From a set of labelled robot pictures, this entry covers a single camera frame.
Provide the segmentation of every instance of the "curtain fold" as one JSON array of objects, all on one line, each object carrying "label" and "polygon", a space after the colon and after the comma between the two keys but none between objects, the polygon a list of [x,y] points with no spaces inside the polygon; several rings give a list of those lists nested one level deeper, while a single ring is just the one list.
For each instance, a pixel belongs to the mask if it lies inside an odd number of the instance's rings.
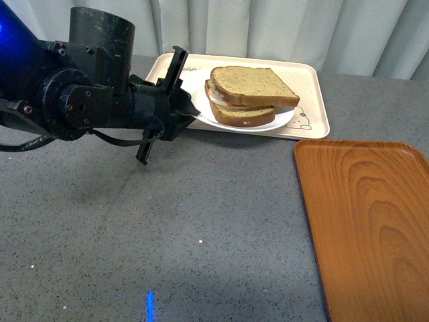
[{"label": "curtain fold", "polygon": [[301,62],[316,70],[429,80],[428,0],[5,0],[43,40],[68,40],[70,8],[136,26],[134,54]]},{"label": "curtain fold", "polygon": [[208,0],[206,54],[246,57],[250,0]]},{"label": "curtain fold", "polygon": [[410,79],[429,50],[429,1],[410,0],[397,21],[374,76]]},{"label": "curtain fold", "polygon": [[406,0],[345,0],[323,70],[372,75]]}]

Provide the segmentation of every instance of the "gray countertop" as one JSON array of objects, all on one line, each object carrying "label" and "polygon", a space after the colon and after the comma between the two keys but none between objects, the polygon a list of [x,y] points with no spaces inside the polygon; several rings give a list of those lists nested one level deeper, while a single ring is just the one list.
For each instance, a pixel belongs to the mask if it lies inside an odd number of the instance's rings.
[{"label": "gray countertop", "polygon": [[[328,138],[429,156],[429,83],[318,77]],[[295,145],[188,129],[147,166],[94,136],[0,153],[0,321],[146,321],[148,294],[154,321],[326,321]]]}]

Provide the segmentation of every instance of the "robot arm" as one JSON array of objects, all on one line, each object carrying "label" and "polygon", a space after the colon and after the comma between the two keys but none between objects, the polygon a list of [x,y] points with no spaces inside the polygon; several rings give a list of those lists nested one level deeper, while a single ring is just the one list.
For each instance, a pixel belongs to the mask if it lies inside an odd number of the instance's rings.
[{"label": "robot arm", "polygon": [[[199,112],[180,88],[185,50],[175,53],[156,84],[129,76],[134,25],[103,11],[71,10],[69,42],[38,40],[0,0],[0,124],[41,135],[18,152],[86,133],[120,145],[140,145],[146,163],[155,140],[172,141]],[[111,138],[96,128],[144,129],[143,139]]]}]

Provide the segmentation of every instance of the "bread slice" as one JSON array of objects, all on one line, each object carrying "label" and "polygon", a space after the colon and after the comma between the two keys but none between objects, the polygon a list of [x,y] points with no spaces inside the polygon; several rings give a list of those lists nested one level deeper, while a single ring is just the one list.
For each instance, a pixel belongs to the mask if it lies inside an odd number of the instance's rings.
[{"label": "bread slice", "polygon": [[240,108],[229,108],[228,105],[224,106],[216,104],[210,99],[210,96],[212,96],[212,89],[210,87],[209,80],[206,80],[204,89],[206,91],[214,118],[220,124],[235,127],[253,127],[270,123],[275,119],[274,106],[263,106],[256,108],[241,106]]},{"label": "bread slice", "polygon": [[210,80],[221,98],[232,105],[295,107],[300,101],[270,68],[216,67],[211,71]]}]

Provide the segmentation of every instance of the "brown tray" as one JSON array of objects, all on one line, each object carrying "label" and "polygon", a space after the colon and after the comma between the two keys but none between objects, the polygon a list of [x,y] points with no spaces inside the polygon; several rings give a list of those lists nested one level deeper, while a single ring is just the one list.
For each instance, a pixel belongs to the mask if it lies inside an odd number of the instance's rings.
[{"label": "brown tray", "polygon": [[429,163],[393,142],[303,140],[295,159],[331,321],[429,321]]}]

